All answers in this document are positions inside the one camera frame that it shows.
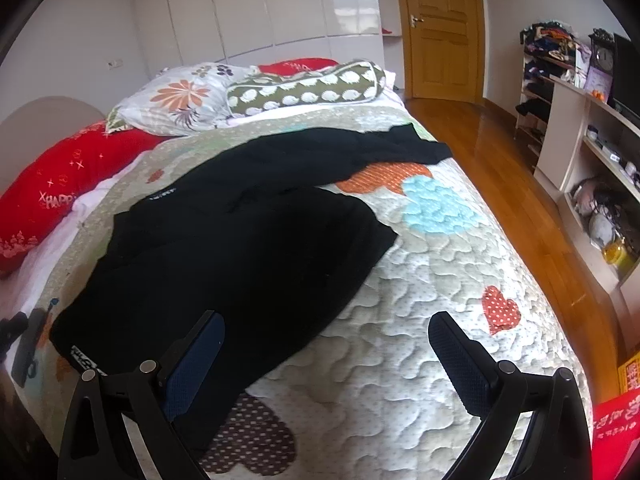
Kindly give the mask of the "black pants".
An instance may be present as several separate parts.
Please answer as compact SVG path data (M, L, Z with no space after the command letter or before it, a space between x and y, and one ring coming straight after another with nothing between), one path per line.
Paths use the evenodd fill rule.
M413 126L270 134L206 160L116 214L105 255L50 329L73 367L111 375L159 359L204 312L224 342L171 426L200 458L238 396L350 303L395 232L331 185L378 164L435 165L447 145Z

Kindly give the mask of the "red gift box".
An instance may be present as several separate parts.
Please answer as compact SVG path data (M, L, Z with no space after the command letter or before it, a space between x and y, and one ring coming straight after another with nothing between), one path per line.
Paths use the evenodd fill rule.
M616 479L638 448L638 389L629 390L593 409L593 479Z

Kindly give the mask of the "black smartphone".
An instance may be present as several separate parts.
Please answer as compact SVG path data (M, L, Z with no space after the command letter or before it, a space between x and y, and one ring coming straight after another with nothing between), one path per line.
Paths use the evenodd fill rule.
M28 318L28 326L20 338L20 344L15 352L11 370L11 377L21 388L28 378L34 378L37 371L35 353L38 341L46 325L49 312L34 309Z

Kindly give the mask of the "white bed sheet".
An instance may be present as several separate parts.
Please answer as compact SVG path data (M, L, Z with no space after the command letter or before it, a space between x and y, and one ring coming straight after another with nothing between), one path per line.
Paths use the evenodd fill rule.
M101 181L93 190L79 196L74 201L70 213L41 244L28 253L20 268L1 281L2 318L12 318L18 311L29 313L35 307L49 275L72 244L89 214L104 200L107 192L129 174L147 154L149 151L142 152L118 174Z

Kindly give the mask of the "heart patterned quilt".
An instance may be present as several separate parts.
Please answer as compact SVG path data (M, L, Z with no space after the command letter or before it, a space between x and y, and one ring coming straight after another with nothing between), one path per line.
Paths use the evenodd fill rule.
M104 254L114 215L222 151L270 133L386 131L407 122L401 107L337 106L160 144L89 214L32 310L58 315ZM427 339L428 321L442 310L494 358L524 372L568 368L590 402L551 304L456 162L405 182L381 170L355 196L396 232L394 246L319 337L248 388L204 457L212 478L442 478L478 425Z

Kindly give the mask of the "yellow bottle on shelf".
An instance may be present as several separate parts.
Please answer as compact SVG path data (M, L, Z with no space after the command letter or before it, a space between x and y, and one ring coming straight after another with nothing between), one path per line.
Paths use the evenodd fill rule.
M629 252L620 238L612 240L602 249L602 255L607 264L614 266L619 274L626 274L634 264Z

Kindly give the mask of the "red long pillow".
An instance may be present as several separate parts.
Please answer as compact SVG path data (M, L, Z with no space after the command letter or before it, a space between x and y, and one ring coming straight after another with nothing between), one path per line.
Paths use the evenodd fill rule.
M43 152L1 196L1 274L17 270L79 196L162 141L136 128L108 133L96 122Z

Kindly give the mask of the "beige shelf unit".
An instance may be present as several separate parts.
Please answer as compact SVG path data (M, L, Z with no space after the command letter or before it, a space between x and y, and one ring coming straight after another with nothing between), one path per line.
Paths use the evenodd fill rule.
M558 206L578 255L610 296L630 350L639 343L639 128L584 90L554 82L534 177ZM626 274L602 255L616 238L634 259Z

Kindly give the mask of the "white floral pillow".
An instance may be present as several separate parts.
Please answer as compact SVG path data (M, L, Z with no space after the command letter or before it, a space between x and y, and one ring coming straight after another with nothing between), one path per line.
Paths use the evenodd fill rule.
M257 73L256 66L214 62L166 68L110 111L105 132L137 128L154 136L192 136L212 130L230 116L229 87Z

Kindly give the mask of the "dark mantel clock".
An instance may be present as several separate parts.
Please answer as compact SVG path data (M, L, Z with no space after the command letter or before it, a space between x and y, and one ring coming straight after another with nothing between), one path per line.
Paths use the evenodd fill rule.
M591 55L584 89L590 96L606 103L613 85L614 37L602 28L595 28L589 38Z

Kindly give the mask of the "green white bolster pillow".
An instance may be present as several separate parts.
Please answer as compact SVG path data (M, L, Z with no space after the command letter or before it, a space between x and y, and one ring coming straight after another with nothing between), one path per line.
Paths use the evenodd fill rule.
M232 84L227 104L233 117L250 117L285 107L370 102L385 87L378 64L356 60L292 76L258 73Z

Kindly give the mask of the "shoe rack with clutter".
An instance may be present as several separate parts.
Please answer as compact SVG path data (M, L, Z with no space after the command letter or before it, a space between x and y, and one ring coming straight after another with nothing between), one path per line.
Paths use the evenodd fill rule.
M555 79L581 89L586 82L591 49L567 24L543 21L520 31L523 51L520 100L516 104L514 140L529 157L540 155L554 95Z

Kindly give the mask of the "black television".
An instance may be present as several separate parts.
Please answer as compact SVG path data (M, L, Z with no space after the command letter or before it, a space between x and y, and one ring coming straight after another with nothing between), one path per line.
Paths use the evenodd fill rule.
M639 52L632 42L614 35L615 61L610 99L634 114L639 114Z

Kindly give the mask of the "red pillow behind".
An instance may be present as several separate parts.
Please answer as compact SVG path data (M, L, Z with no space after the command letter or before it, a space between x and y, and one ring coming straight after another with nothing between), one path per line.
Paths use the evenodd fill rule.
M323 70L332 66L337 66L337 62L332 58L292 58L292 60L262 64L258 68L264 74L289 77L299 73Z

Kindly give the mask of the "glossy white wardrobe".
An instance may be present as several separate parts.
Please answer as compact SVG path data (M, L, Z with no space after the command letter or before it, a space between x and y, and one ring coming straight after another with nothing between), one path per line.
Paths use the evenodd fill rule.
M390 0L132 0L146 68L366 58L404 84Z

